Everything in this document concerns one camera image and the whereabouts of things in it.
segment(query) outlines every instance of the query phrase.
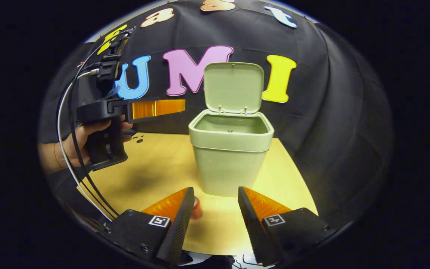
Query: green trash can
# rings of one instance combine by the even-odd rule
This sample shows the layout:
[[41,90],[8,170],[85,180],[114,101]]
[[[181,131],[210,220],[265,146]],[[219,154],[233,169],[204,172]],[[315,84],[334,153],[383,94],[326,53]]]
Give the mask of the green trash can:
[[200,187],[211,195],[237,197],[252,187],[273,138],[258,112],[264,72],[251,63],[211,63],[204,71],[205,104],[189,124]]

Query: blue letter u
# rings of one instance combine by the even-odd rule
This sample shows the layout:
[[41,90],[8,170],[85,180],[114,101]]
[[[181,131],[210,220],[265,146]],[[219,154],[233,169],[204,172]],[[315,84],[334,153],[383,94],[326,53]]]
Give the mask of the blue letter u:
[[147,70],[147,63],[150,61],[150,56],[141,56],[133,60],[132,65],[137,68],[138,86],[135,89],[131,89],[127,85],[126,70],[128,64],[122,65],[122,74],[120,80],[115,81],[115,86],[121,87],[117,92],[119,97],[124,99],[138,99],[144,96],[149,89],[149,72]]

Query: yellow table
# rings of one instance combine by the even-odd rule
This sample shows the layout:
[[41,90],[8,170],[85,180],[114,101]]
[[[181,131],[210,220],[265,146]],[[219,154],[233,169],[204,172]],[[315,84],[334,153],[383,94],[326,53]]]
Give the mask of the yellow table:
[[[124,144],[128,160],[90,173],[118,213],[142,211],[176,191],[193,187],[203,216],[190,220],[183,249],[211,255],[253,253],[237,198],[208,195],[198,186],[188,135],[137,133],[133,137],[137,138]],[[95,194],[87,179],[84,182]],[[292,210],[306,207],[318,214],[300,172],[277,138],[271,142],[252,189]]]

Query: soft orange finger pad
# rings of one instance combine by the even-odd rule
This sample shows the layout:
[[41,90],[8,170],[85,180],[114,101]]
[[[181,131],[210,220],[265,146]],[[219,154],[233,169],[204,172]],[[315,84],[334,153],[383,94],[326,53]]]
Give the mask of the soft orange finger pad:
[[291,211],[288,207],[264,196],[263,194],[259,194],[247,187],[243,187],[243,189],[245,190],[251,206],[253,207],[253,210],[255,210],[256,216],[260,222],[263,218]]
[[184,110],[185,100],[183,99],[132,103],[132,116],[135,120],[182,112]]
[[188,187],[186,187],[185,189],[181,189],[180,191],[171,194],[170,196],[167,196],[166,198],[142,210],[142,213],[167,217],[170,218],[172,223],[174,223],[175,216],[177,216],[177,212],[180,209],[180,205],[184,200],[187,190]]

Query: bracelet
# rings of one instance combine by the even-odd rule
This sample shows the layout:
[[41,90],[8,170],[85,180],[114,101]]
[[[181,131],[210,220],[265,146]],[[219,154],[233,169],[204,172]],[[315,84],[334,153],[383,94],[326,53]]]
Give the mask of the bracelet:
[[54,158],[56,159],[56,162],[57,162],[57,164],[59,165],[59,167],[61,167],[62,168],[62,166],[59,164],[59,161],[57,160],[57,157],[56,157],[56,144],[57,143],[54,143]]

